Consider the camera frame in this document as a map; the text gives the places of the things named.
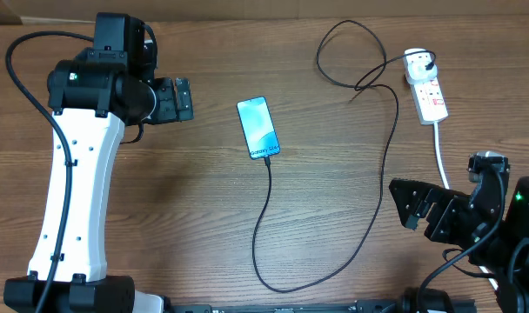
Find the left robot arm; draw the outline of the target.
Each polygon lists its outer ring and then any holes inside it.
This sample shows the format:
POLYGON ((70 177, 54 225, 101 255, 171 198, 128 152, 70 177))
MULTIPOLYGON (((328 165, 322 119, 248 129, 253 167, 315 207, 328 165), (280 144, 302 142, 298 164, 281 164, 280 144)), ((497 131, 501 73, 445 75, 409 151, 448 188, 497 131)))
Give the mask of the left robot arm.
POLYGON ((49 74, 53 158, 41 235, 23 277, 8 279, 4 303, 17 312, 170 312, 165 296, 111 276, 105 255, 110 180, 127 127, 193 118, 184 78, 132 70, 124 52, 63 60, 49 74))

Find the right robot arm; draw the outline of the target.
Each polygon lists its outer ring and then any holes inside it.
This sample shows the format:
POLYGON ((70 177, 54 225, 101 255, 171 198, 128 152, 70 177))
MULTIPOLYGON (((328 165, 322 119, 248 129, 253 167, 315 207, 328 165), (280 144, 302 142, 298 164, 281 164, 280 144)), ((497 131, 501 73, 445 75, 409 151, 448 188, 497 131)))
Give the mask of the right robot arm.
POLYGON ((441 290, 429 283, 463 258, 487 268, 497 282, 497 303, 504 312, 529 312, 529 176, 521 177, 506 200, 511 166, 507 157, 481 151, 469 158, 468 173, 476 187, 471 194, 432 183, 394 179, 389 185, 400 222, 414 230, 419 219, 428 225, 425 237, 447 243, 454 257, 435 269, 403 301, 402 312, 457 311, 441 290))

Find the blue Samsung Galaxy smartphone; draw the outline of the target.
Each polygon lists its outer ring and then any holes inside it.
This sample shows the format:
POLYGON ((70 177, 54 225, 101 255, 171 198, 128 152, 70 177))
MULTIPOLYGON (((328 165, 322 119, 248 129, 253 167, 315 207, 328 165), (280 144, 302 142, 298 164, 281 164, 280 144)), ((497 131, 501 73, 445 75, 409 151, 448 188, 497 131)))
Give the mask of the blue Samsung Galaxy smartphone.
POLYGON ((238 102, 237 110, 250 158, 256 160, 278 154, 280 143, 266 98, 238 102))

